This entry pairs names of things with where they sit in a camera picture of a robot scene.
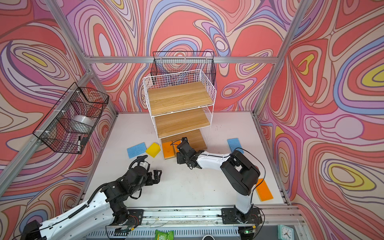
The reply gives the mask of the orange sponge with pale back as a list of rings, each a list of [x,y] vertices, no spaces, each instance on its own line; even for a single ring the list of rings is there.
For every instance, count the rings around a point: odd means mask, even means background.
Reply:
[[[162,147],[163,147],[163,156],[165,160],[172,159],[175,157],[175,151],[172,145],[172,141],[163,142]]]

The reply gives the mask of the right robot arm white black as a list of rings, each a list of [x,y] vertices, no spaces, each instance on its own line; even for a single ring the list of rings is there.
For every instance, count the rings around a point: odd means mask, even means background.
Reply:
[[[212,154],[204,150],[193,149],[187,138],[182,138],[177,145],[177,163],[185,164],[192,169],[210,169],[221,171],[237,192],[235,210],[245,216],[251,213],[253,207],[253,192],[258,186],[261,172],[244,153],[243,148],[235,148],[230,154]]]

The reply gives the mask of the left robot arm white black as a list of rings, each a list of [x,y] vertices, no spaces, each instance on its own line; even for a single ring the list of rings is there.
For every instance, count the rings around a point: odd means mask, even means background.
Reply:
[[[137,157],[127,172],[115,181],[97,187],[90,198],[71,210],[42,223],[25,225],[16,240],[78,240],[109,225],[124,225],[130,214],[125,201],[142,193],[145,186],[160,182],[162,171],[150,170],[147,156]]]

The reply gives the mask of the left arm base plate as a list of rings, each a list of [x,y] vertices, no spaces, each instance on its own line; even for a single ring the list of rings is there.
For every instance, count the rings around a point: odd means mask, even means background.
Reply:
[[[113,214],[114,220],[111,225],[137,227],[142,224],[143,215],[143,209],[122,210]]]

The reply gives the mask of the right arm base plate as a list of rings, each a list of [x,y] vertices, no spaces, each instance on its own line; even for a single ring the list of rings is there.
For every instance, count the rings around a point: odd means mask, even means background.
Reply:
[[[225,225],[253,224],[258,226],[263,223],[263,217],[259,208],[250,208],[246,214],[237,210],[235,207],[222,208],[221,214],[219,214],[218,217],[222,218]]]

